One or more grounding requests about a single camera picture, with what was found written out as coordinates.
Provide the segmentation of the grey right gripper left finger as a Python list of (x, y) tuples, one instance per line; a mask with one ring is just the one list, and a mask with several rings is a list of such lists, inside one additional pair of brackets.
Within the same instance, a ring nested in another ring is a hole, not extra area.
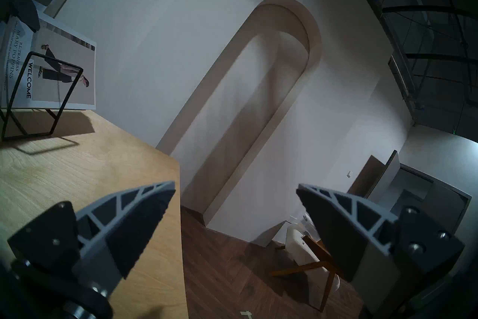
[(17, 260), (72, 283), (96, 283), (108, 294), (126, 279), (176, 192), (174, 181), (106, 195), (74, 211), (60, 201), (8, 238)]

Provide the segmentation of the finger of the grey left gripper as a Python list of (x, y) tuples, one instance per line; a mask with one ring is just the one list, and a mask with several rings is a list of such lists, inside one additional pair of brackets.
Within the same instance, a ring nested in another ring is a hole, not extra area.
[(36, 33), (41, 28), (38, 11), (33, 0), (11, 0), (10, 15), (17, 17), (27, 25), (33, 33)]

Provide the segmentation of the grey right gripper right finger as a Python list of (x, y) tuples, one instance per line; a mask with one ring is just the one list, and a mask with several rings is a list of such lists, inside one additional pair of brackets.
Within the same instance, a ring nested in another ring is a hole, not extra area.
[(299, 184), (296, 194), (365, 314), (398, 314), (446, 276), (465, 245), (414, 206), (399, 215), (368, 199)]

